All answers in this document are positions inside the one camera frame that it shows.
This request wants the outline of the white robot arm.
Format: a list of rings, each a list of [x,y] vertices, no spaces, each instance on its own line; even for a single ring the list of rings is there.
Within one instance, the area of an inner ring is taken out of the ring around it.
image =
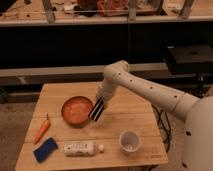
[[[194,95],[136,77],[124,61],[103,69],[103,81],[97,96],[107,103],[118,86],[127,88],[166,112],[185,122],[184,145],[180,171],[213,171],[213,96]]]

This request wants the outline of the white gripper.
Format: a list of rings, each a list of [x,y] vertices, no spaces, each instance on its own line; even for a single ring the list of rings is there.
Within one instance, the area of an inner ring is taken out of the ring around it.
[[[109,106],[109,100],[113,98],[117,90],[117,85],[115,83],[112,83],[108,81],[107,79],[104,79],[99,85],[96,92],[96,100],[98,100],[100,97],[103,97],[103,103],[104,108],[108,108]]]

